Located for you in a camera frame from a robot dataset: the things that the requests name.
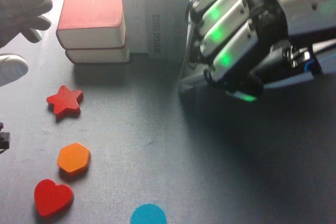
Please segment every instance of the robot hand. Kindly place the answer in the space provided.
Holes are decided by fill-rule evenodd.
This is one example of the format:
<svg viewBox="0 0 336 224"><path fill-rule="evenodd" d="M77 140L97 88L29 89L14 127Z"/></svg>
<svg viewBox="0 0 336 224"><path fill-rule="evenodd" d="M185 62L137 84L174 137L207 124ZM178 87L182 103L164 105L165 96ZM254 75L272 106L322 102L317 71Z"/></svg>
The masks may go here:
<svg viewBox="0 0 336 224"><path fill-rule="evenodd" d="M264 86L322 74L313 45L336 38L336 0L192 0L190 62L207 82L254 101Z"/></svg>
<svg viewBox="0 0 336 224"><path fill-rule="evenodd" d="M43 14L53 7L52 0L0 0L0 48L21 33L29 42L37 43L38 30L49 29L51 22ZM19 55L0 54L0 87L28 72L27 62Z"/></svg>

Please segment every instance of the red star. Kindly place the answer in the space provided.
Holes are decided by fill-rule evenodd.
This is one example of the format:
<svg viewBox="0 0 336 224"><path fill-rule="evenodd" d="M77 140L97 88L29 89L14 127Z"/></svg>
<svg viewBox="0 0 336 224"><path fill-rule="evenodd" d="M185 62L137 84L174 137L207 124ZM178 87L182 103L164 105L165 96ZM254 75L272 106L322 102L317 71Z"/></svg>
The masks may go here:
<svg viewBox="0 0 336 224"><path fill-rule="evenodd" d="M47 98L49 105L54 106L54 114L56 118L63 118L68 113L80 113L78 102L83 100L83 92L81 90L69 90L66 86L61 86L57 92Z"/></svg>

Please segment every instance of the stack of books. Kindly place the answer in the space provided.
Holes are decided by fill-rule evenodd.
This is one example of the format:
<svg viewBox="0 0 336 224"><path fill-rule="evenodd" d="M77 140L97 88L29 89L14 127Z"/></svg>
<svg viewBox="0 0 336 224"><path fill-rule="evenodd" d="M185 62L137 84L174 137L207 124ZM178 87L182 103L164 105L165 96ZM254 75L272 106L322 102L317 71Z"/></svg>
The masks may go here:
<svg viewBox="0 0 336 224"><path fill-rule="evenodd" d="M122 0L64 0L56 35L74 64L130 60Z"/></svg>

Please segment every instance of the gray table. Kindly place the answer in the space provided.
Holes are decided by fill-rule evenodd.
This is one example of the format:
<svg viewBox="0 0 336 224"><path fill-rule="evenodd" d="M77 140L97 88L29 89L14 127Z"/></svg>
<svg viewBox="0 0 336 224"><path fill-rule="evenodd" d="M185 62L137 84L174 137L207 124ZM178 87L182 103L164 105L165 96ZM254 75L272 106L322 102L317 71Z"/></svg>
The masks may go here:
<svg viewBox="0 0 336 224"><path fill-rule="evenodd" d="M73 205L53 223L129 223L159 205L169 224L329 224L336 221L335 76L268 91L242 103L202 88L179 96L180 68L133 55L128 65L74 66L55 30L62 0L38 44L19 35L29 73L0 88L0 121L11 133L0 155L0 223L42 223L34 188L65 183ZM81 89L78 118L56 122L46 98ZM65 182L59 150L91 151L86 175Z"/></svg>

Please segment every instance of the blue circle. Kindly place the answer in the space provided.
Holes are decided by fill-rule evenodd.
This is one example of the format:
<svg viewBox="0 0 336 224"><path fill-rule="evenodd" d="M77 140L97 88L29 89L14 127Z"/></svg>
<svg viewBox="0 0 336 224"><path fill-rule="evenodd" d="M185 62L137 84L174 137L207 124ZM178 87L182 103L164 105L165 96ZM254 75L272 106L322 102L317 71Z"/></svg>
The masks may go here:
<svg viewBox="0 0 336 224"><path fill-rule="evenodd" d="M167 224L163 210L153 204L138 207L131 217L131 224Z"/></svg>

